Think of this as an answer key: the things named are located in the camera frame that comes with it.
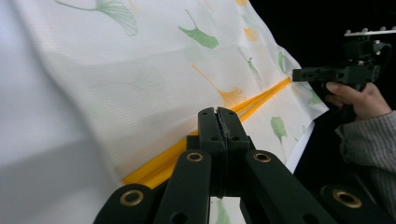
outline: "gray sleeve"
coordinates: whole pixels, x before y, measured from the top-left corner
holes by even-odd
[[[344,160],[370,168],[381,204],[396,219],[396,111],[342,125],[335,132]]]

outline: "yellow fabric strip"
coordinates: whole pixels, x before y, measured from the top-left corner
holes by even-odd
[[[250,117],[257,109],[260,108],[265,102],[271,99],[278,92],[283,90],[286,86],[291,83],[289,78],[285,78],[283,81],[277,83],[270,90],[265,91],[259,95],[256,95],[245,102],[235,105],[231,110],[238,114],[239,119],[244,121]],[[198,132],[194,131],[189,135],[197,135]],[[162,154],[149,161],[136,171],[132,172],[122,179],[122,182],[127,184],[141,184],[151,189],[155,189],[165,180],[171,176],[178,156],[186,150],[187,137],[184,137],[179,142],[169,147]]]

